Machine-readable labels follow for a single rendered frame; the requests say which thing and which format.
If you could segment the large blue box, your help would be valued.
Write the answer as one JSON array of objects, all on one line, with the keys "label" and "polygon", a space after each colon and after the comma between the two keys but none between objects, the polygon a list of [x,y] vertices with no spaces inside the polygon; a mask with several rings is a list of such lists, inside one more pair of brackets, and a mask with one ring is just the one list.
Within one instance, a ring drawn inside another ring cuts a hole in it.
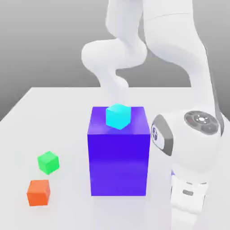
[{"label": "large blue box", "polygon": [[131,108],[131,123],[118,130],[106,125],[106,108],[92,108],[88,126],[92,196],[146,195],[150,128],[145,109]]}]

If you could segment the small cyan cube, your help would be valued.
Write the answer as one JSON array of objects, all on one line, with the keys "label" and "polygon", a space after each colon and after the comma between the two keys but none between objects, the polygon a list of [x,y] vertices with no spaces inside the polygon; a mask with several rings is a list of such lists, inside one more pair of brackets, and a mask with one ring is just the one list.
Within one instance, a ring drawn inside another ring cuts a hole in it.
[{"label": "small cyan cube", "polygon": [[106,125],[122,130],[131,122],[131,107],[114,104],[106,108]]}]

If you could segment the small green cube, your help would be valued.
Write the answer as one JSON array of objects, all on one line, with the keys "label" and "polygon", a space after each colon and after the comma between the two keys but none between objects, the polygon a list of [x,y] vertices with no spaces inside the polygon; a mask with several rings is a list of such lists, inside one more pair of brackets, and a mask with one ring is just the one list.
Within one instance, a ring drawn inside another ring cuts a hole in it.
[{"label": "small green cube", "polygon": [[39,169],[49,175],[59,169],[59,158],[51,151],[37,157]]}]

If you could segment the small orange cube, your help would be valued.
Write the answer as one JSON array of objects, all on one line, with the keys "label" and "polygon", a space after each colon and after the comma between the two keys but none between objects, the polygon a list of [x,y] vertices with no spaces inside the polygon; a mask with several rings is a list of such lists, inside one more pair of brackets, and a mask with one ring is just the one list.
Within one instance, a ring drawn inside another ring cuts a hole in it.
[{"label": "small orange cube", "polygon": [[48,180],[31,180],[27,190],[27,199],[30,206],[48,205],[49,197],[50,186]]}]

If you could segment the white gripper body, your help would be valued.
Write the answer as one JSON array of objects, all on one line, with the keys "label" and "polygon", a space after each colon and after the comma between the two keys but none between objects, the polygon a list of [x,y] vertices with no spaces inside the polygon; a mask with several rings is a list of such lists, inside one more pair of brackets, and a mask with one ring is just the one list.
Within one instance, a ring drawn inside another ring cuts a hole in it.
[{"label": "white gripper body", "polygon": [[197,215],[172,208],[171,230],[193,230]]}]

